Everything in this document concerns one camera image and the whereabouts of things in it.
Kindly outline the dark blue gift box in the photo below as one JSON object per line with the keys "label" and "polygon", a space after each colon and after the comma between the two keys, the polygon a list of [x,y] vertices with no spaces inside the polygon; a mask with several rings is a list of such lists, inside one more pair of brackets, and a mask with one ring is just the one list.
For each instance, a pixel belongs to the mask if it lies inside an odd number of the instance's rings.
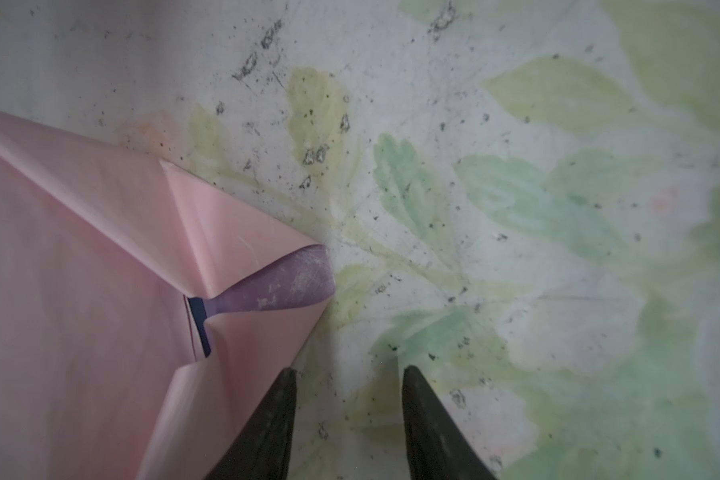
{"label": "dark blue gift box", "polygon": [[205,309],[205,302],[202,298],[194,297],[187,298],[189,310],[197,330],[197,334],[202,346],[202,351],[205,357],[208,357],[211,353],[211,347],[208,341],[204,323],[207,320],[207,313]]}

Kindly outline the purple wrapping paper sheet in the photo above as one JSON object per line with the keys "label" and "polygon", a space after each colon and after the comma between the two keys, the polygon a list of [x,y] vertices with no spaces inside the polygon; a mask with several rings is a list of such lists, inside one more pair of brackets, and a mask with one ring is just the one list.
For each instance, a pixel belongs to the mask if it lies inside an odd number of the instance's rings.
{"label": "purple wrapping paper sheet", "polygon": [[262,211],[0,112],[0,479],[206,479],[334,291]]}

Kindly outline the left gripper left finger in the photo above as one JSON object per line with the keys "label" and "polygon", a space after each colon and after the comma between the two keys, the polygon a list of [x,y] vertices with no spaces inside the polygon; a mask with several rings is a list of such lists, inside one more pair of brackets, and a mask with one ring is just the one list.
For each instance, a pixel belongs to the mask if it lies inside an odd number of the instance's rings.
{"label": "left gripper left finger", "polygon": [[297,373],[284,368],[207,480],[284,480],[293,439]]}

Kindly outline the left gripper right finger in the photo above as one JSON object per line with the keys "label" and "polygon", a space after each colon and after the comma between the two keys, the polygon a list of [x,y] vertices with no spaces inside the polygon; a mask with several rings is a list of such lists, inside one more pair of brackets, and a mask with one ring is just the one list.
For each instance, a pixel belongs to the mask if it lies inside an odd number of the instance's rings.
{"label": "left gripper right finger", "polygon": [[414,365],[403,373],[402,413],[411,479],[496,479]]}

